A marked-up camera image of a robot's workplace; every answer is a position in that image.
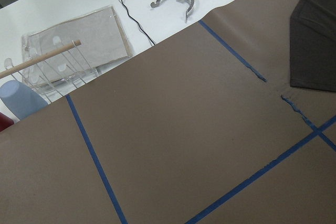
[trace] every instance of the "cardboard sheet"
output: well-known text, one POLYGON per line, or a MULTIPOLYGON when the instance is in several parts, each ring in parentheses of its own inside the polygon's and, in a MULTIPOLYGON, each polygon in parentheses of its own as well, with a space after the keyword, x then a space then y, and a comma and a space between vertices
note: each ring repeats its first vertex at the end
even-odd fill
POLYGON ((336 93, 289 86, 289 18, 298 2, 236 0, 202 20, 320 126, 336 113, 336 93))
POLYGON ((65 99, 0 133, 0 223, 120 223, 65 99))
MULTIPOLYGON (((82 43, 78 47, 80 51, 72 49, 46 60, 49 65, 43 62, 39 64, 49 80, 58 80, 60 76, 69 76, 77 71, 85 71, 90 67, 95 68, 132 56, 113 7, 108 6, 43 31, 23 35, 23 60, 27 61, 37 55, 46 54, 77 39, 82 43), (56 45, 54 45, 57 41, 54 41, 55 37, 59 39, 56 45), (64 64, 68 66, 61 72, 58 67, 64 64)), ((25 77, 32 83, 36 78, 33 73, 36 72, 41 74, 36 65, 23 71, 25 77)), ((42 84, 45 81, 39 80, 38 83, 42 84)))
POLYGON ((335 164, 317 137, 199 223, 335 223, 335 164))

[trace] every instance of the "dark gray fabric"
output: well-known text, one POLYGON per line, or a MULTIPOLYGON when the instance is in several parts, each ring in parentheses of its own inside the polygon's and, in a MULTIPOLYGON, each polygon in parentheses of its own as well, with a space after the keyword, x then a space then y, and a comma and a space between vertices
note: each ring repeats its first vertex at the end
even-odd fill
POLYGON ((290 85, 336 92, 336 0, 300 0, 293 11, 290 85))

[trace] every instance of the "red object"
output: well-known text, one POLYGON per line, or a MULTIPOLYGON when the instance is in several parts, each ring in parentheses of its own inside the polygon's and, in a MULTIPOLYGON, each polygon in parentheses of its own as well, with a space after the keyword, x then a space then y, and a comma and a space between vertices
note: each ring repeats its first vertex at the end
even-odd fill
POLYGON ((9 126, 13 125, 14 121, 9 117, 5 116, 3 113, 0 113, 0 131, 8 128, 9 126))

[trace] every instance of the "blue painter's tape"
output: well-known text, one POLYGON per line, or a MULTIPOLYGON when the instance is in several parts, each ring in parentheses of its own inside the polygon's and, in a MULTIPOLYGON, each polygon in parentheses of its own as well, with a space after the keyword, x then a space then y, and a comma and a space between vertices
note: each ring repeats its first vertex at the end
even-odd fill
POLYGON ((109 183, 109 181, 108 181, 108 179, 106 177, 106 174, 105 174, 105 172, 104 172, 104 170, 103 170, 103 168, 102 168, 102 166, 101 166, 101 164, 99 162, 99 159, 98 159, 98 156, 96 155, 95 149, 93 148, 93 146, 91 144, 90 138, 89 138, 89 136, 88 136, 88 134, 87 134, 87 132, 86 132, 83 124, 82 124, 82 121, 81 121, 81 119, 80 119, 80 117, 79 117, 79 115, 77 113, 77 110, 75 108, 75 105, 74 105, 74 103, 73 103, 70 95, 66 95, 66 98, 67 98, 67 101, 69 103, 69 106, 70 106, 70 109, 72 111, 72 114, 74 115, 74 118, 75 118, 75 120, 77 122, 77 125, 79 127, 80 133, 82 134, 82 136, 84 138, 84 141, 85 141, 85 143, 86 143, 86 145, 87 145, 87 147, 89 149, 89 152, 90 152, 90 155, 92 157, 92 160, 93 160, 94 164, 96 165, 96 168, 97 168, 97 171, 98 171, 98 173, 100 175, 100 178, 103 181, 105 189, 106 189, 106 191, 107 191, 107 193, 108 193, 108 195, 109 195, 109 197, 110 197, 110 199, 112 201, 112 204, 113 204, 113 206, 114 206, 114 208, 115 208, 115 210, 117 212, 117 215, 118 215, 118 217, 119 217, 119 219, 120 219, 120 221, 121 221, 122 224, 128 224, 127 220, 126 220, 126 217, 125 217, 125 215, 123 214, 123 212, 121 210, 121 207, 120 207, 120 205, 118 203, 118 200, 117 200, 117 198, 116 198, 116 196, 115 196, 115 194, 114 194, 114 192, 112 190, 112 187, 111 187, 111 185, 110 185, 110 183, 109 183))
POLYGON ((321 133, 319 136, 336 152, 336 145, 326 135, 321 133))
POLYGON ((233 54, 245 67, 250 69, 260 80, 267 82, 266 78, 263 77, 254 67, 250 65, 242 56, 240 56, 232 47, 230 47, 220 36, 215 33, 206 23, 202 20, 198 21, 201 26, 203 26, 215 39, 219 41, 231 54, 233 54))
POLYGON ((298 108, 296 107, 296 105, 290 101, 288 98, 284 97, 283 95, 281 96, 281 98, 287 102, 291 107, 292 109, 295 111, 295 112, 298 112, 301 116, 302 116, 302 119, 304 120, 304 122, 309 126, 311 127, 311 129, 313 131, 316 131, 317 130, 317 127, 303 114, 303 112, 298 108))
POLYGON ((322 126, 320 128, 317 128, 304 114, 303 112, 296 107, 296 105, 290 101, 288 98, 284 97, 283 95, 281 96, 281 98, 287 102, 292 109, 299 113, 302 116, 302 119, 305 121, 305 123, 315 132, 317 132, 317 134, 323 139, 323 141, 326 142, 326 144, 328 144, 334 151, 336 151, 336 145, 326 136, 323 134, 323 131, 327 129, 327 127, 330 127, 335 121, 336 121, 336 116, 334 116, 334 118, 330 119, 327 123, 325 123, 324 125, 327 125, 327 127, 323 127, 322 126))
POLYGON ((260 169, 256 173, 254 173, 251 177, 249 177, 247 180, 240 183, 238 186, 233 188, 231 191, 229 191, 227 194, 225 194, 223 197, 219 198, 215 202, 213 202, 211 205, 209 205, 207 208, 205 208, 203 211, 199 212, 195 217, 191 218, 189 221, 187 221, 185 224, 195 224, 199 222, 201 219, 203 219, 205 216, 210 214, 212 211, 220 207, 222 204, 227 202, 229 199, 234 197, 237 193, 242 191, 244 188, 252 184, 254 181, 259 179, 262 175, 267 173, 269 170, 274 168, 276 165, 280 164, 282 161, 284 161, 287 157, 289 157, 291 154, 296 152, 299 148, 303 147, 309 141, 311 141, 314 137, 316 137, 318 134, 317 132, 312 132, 308 136, 306 136, 304 139, 302 139, 300 142, 292 146, 290 149, 282 153, 277 159, 270 162, 268 165, 266 165, 264 168, 260 169))

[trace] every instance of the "brown paper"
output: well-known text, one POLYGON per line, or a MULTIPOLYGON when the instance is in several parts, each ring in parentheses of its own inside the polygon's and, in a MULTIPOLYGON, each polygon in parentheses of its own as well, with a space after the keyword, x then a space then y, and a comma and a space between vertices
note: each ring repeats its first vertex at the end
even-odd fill
MULTIPOLYGON (((282 94, 334 116, 333 94, 287 86, 297 1, 203 19, 268 82, 196 23, 71 93, 128 223, 185 223, 310 134, 282 94)), ((3 223, 119 223, 65 99, 0 133, 0 157, 3 223)), ((335 223, 334 166, 315 137, 202 222, 335 223)))
POLYGON ((0 133, 0 223, 119 223, 65 99, 0 133))
POLYGON ((324 134, 331 139, 334 143, 336 142, 336 125, 334 124, 329 129, 327 129, 324 134))

